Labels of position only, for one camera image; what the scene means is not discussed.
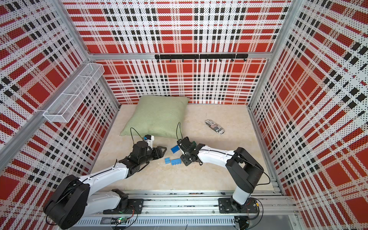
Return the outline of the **blue 2x4 lego brick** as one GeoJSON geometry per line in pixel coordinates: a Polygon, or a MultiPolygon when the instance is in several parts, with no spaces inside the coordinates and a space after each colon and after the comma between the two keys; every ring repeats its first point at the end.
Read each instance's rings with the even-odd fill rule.
{"type": "Polygon", "coordinates": [[[171,148],[171,151],[172,151],[173,154],[177,153],[179,150],[180,150],[180,148],[179,148],[178,145],[171,148]]]}

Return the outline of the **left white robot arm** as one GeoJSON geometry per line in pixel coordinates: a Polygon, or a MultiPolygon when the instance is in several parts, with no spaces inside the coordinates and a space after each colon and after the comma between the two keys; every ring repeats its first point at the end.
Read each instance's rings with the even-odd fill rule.
{"type": "Polygon", "coordinates": [[[128,210],[128,195],[123,191],[113,189],[104,194],[97,192],[140,172],[151,161],[163,158],[167,148],[153,147],[152,143],[152,140],[135,143],[128,156],[104,170],[81,177],[65,177],[44,205],[46,223],[66,230],[90,214],[105,210],[128,210]]]}

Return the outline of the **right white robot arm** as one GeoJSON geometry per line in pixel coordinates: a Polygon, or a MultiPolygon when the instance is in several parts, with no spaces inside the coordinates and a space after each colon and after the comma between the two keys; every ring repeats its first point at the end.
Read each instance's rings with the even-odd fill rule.
{"type": "Polygon", "coordinates": [[[200,165],[210,163],[228,170],[236,184],[231,197],[233,209],[240,210],[246,204],[264,174],[263,167],[244,148],[213,149],[205,144],[191,142],[188,137],[179,139],[177,145],[182,152],[180,158],[185,166],[192,163],[200,165]]]}

